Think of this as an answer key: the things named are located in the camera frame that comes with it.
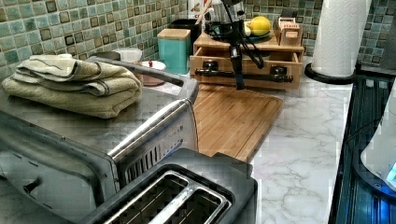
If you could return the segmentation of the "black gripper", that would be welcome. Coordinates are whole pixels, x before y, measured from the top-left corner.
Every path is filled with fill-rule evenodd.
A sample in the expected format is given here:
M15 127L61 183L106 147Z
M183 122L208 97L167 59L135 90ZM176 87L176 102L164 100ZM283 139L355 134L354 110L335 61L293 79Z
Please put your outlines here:
M245 48L247 43L245 41L244 30L233 30L232 36L230 37L230 58L233 64L233 70L235 73L235 83L238 90L245 88L245 83L242 73L242 50Z

